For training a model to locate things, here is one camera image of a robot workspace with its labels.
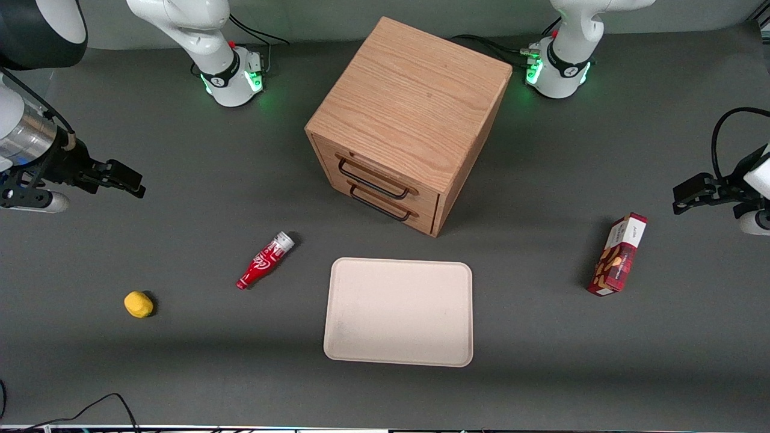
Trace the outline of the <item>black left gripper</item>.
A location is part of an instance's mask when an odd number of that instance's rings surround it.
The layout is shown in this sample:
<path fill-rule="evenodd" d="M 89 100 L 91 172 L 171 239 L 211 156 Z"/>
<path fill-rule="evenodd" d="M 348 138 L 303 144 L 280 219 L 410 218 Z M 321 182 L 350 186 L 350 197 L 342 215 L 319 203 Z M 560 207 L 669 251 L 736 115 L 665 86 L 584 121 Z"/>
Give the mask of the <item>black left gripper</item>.
<path fill-rule="evenodd" d="M 737 203 L 734 209 L 765 209 L 766 197 L 751 186 L 745 176 L 766 161 L 766 150 L 755 150 L 739 160 L 729 175 L 723 175 L 717 162 L 717 183 L 709 173 L 699 173 L 672 189 L 672 211 L 676 215 L 701 206 Z"/>

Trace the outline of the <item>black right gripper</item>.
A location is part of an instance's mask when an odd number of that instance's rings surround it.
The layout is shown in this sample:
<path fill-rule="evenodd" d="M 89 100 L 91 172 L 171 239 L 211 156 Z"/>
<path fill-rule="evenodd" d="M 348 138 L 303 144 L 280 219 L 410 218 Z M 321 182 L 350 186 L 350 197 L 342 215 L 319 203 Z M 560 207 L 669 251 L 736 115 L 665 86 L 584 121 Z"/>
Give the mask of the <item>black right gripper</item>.
<path fill-rule="evenodd" d="M 71 150 L 65 149 L 68 144 L 68 135 L 56 135 L 46 153 L 42 180 L 74 186 L 89 194 L 96 194 L 101 186 L 127 192 L 137 199 L 145 197 L 146 187 L 140 173 L 115 159 L 100 162 L 91 158 L 82 140 L 76 139 Z"/>

